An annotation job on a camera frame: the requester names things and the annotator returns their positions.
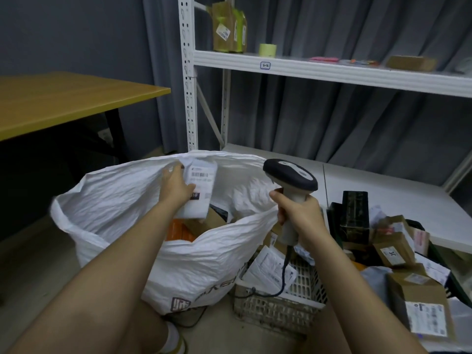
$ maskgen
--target white metal shelving unit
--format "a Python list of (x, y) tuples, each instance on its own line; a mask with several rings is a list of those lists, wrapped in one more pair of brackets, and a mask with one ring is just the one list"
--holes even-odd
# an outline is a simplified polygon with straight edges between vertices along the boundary
[[(227, 0), (234, 5), (234, 0)], [(342, 63), (313, 62), (307, 59), (295, 59), (288, 57), (281, 58), (263, 58), (256, 54), (232, 54), (213, 51), (201, 51), (195, 49), (195, 30), (194, 30), (194, 12), (195, 9), (205, 10), (205, 6), (194, 0), (178, 0), (180, 17), (180, 40), (182, 51), (182, 70), (185, 92), (186, 106), (186, 124), (187, 124), (187, 143), (188, 150), (198, 149), (198, 124), (197, 124), (197, 98), (202, 104), (202, 108), (208, 118), (212, 129), (218, 138), (221, 148), (227, 144), (227, 134), (229, 125), (229, 102), (231, 86), (231, 70), (256, 72), (262, 74), (275, 74), (288, 77), (298, 77), (307, 79), (316, 79), (321, 81), (331, 81), (340, 83), (351, 83), (367, 85), (373, 87), (383, 87), (401, 90), (412, 90), (418, 92), (443, 94), (450, 96), (472, 98), (472, 77), (461, 76), (447, 73), (422, 73), (393, 70), (385, 67), (370, 67), (363, 65), (351, 65)], [(221, 110), (221, 132), (218, 130), (214, 118), (206, 104), (204, 95), (197, 84), (197, 73), (195, 66), (206, 66), (223, 69), (223, 94)], [(453, 200), (447, 195), (454, 190), (460, 181), (472, 170), (472, 151), (463, 160), (460, 166), (452, 173), (450, 178), (443, 184), (444, 208), (451, 210), (450, 201)], [(463, 211), (457, 204), (454, 211)], [(461, 223), (455, 227), (463, 229), (463, 232), (469, 233), (472, 227), (472, 219), (465, 212), (461, 215)], [(433, 218), (434, 213), (426, 214), (426, 219)], [(446, 245), (448, 239), (441, 238), (440, 243)], [(451, 240), (454, 243), (452, 247), (458, 248), (461, 242)], [(467, 251), (472, 253), (472, 238), (467, 245)]]

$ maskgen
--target shelf label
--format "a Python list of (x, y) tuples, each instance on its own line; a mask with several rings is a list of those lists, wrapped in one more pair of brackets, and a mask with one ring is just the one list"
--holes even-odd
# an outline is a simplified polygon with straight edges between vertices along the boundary
[(270, 69), (270, 62), (262, 61), (261, 69)]

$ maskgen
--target plastic crate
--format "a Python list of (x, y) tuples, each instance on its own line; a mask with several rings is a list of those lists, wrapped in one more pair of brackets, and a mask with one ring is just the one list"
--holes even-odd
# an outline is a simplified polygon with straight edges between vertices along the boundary
[[(235, 294), (247, 295), (253, 287), (258, 293), (267, 294), (261, 287), (241, 279), (249, 264), (236, 280)], [(290, 264), (298, 271), (298, 277), (288, 292), (275, 298), (253, 295), (245, 299), (234, 299), (233, 311), (240, 320), (281, 333), (307, 334), (315, 315), (325, 306), (326, 292), (315, 267), (300, 257)]]

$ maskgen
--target roll of tape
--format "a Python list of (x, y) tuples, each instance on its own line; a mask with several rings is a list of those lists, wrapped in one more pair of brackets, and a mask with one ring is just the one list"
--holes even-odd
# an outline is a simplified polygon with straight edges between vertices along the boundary
[(269, 43), (261, 43), (259, 45), (259, 55), (261, 57), (275, 57), (277, 51), (277, 45), (272, 45)]

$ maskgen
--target sock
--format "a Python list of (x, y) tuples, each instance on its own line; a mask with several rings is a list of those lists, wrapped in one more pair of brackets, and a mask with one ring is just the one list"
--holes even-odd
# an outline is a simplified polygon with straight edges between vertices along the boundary
[(180, 335), (177, 328), (171, 322), (166, 322), (169, 334), (166, 344), (159, 353), (162, 354), (184, 354), (186, 352), (186, 343), (184, 337)]

